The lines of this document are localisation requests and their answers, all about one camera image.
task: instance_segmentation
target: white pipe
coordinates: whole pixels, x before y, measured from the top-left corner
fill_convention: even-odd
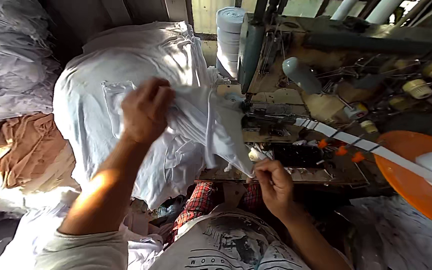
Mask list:
[[[331,20],[344,20],[356,3],[357,0],[344,0],[334,12]]]
[[[382,25],[393,14],[394,10],[399,7],[403,0],[381,0],[379,4],[369,14],[366,21],[372,24]]]

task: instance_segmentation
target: orange plastic tray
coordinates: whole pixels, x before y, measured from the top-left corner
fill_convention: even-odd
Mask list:
[[[410,131],[391,131],[378,142],[394,153],[414,162],[417,156],[432,152],[432,137]],[[432,186],[423,177],[381,156],[376,163],[391,186],[412,206],[432,220]]]

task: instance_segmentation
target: brown fabric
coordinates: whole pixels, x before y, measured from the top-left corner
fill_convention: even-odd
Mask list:
[[[53,114],[25,115],[0,123],[0,180],[7,188],[41,177],[66,146]]]

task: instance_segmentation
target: forearm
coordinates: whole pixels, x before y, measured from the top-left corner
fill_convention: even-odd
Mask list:
[[[60,228],[69,235],[116,231],[126,215],[139,167],[150,144],[125,134],[73,203]]]
[[[313,270],[349,270],[345,260],[324,239],[305,215],[303,209],[295,206],[291,214],[281,220],[303,260]]]

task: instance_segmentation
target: window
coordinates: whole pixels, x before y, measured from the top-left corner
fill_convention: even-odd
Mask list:
[[[196,33],[216,34],[216,12],[228,6],[234,6],[234,0],[191,0],[194,31]],[[257,0],[242,0],[241,7],[246,12],[254,12]],[[283,15],[315,17],[324,0],[289,0]],[[333,15],[342,0],[330,0],[323,15]],[[350,16],[357,16],[366,2],[359,1],[353,7]]]

